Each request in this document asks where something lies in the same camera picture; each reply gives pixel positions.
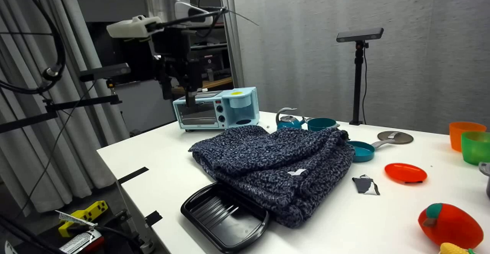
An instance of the red plate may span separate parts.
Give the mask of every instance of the red plate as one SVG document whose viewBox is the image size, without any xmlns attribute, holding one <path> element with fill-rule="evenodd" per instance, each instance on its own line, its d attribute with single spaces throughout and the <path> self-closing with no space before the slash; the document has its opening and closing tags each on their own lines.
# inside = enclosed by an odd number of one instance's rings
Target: red plate
<svg viewBox="0 0 490 254">
<path fill-rule="evenodd" d="M 392 163 L 385 166 L 385 171 L 392 179 L 406 184 L 414 184 L 424 181 L 427 173 L 419 167 L 405 163 Z"/>
</svg>

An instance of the toy toaster oven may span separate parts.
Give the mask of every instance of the toy toaster oven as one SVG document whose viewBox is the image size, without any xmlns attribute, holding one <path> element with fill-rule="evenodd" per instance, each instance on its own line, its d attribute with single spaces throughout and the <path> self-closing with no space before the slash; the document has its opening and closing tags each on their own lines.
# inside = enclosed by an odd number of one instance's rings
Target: toy toaster oven
<svg viewBox="0 0 490 254">
<path fill-rule="evenodd" d="M 227 129 L 259 123 L 259 101 L 255 87 L 199 92 L 196 105 L 187 107 L 185 97 L 173 101 L 181 129 Z"/>
</svg>

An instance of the white table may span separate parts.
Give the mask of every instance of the white table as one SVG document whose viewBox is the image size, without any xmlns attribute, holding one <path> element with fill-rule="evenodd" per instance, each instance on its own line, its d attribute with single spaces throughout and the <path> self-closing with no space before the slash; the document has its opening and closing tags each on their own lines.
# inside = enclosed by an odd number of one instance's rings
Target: white table
<svg viewBox="0 0 490 254">
<path fill-rule="evenodd" d="M 261 112 L 259 125 L 275 131 L 274 117 Z M 448 135 L 340 124 L 353 140 L 372 143 L 386 130 L 404 131 L 415 140 L 406 145 L 384 145 L 373 160 L 354 163 L 310 220 L 297 229 L 272 221 L 262 237 L 242 253 L 436 254 L 438 247 L 417 222 L 420 212 L 434 202 L 460 207 L 490 236 L 490 200 L 485 194 L 488 177 L 451 149 Z M 213 182 L 188 149 L 217 134 L 219 131 L 189 133 L 172 123 L 98 150 L 118 179 L 142 167 L 149 169 L 122 187 L 142 215 L 157 210 L 163 217 L 153 229 L 172 254 L 219 253 L 180 213 L 189 196 Z M 393 182 L 384 167 L 395 162 L 424 169 L 427 180 L 411 185 Z M 374 179 L 381 196 L 357 193 L 351 178 L 362 174 Z M 476 251 L 490 253 L 490 239 Z"/>
</svg>

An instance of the toaster oven door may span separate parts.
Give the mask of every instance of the toaster oven door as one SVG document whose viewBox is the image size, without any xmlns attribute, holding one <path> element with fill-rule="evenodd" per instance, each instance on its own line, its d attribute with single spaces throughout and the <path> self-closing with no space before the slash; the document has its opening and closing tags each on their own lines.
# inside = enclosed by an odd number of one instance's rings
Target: toaster oven door
<svg viewBox="0 0 490 254">
<path fill-rule="evenodd" d="M 214 102 L 196 102 L 194 107 L 177 105 L 180 123 L 189 127 L 218 127 Z"/>
</svg>

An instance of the white curtain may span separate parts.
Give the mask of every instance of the white curtain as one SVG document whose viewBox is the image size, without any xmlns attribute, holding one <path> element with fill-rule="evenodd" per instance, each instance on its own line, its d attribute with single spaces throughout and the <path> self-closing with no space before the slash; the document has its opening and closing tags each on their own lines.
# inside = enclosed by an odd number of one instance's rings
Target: white curtain
<svg viewBox="0 0 490 254">
<path fill-rule="evenodd" d="M 227 18 L 235 75 L 257 86 L 261 110 L 350 121 L 355 47 L 336 35 L 383 27 L 366 50 L 368 124 L 439 133 L 451 121 L 490 125 L 490 0 L 223 3 L 260 25 Z"/>
<path fill-rule="evenodd" d="M 67 54 L 62 79 L 45 97 L 55 103 L 77 101 L 91 86 L 80 83 L 80 71 L 101 67 L 77 0 L 39 0 L 61 33 Z M 31 0 L 0 0 L 0 32 L 50 33 Z M 40 71 L 52 65 L 56 51 L 50 36 L 1 34 L 0 79 L 35 88 Z M 110 95 L 103 81 L 97 81 L 86 96 Z M 0 123 L 45 112 L 42 97 L 3 90 L 0 95 Z M 42 174 L 49 151 L 67 114 L 44 123 L 0 134 L 0 177 L 19 206 Z M 114 177 L 96 149 L 128 138 L 117 105 L 96 105 L 75 109 L 64 130 L 47 173 L 36 187 L 31 205 L 38 212 L 54 210 L 73 197 L 91 195 L 91 189 L 114 183 Z"/>
</svg>

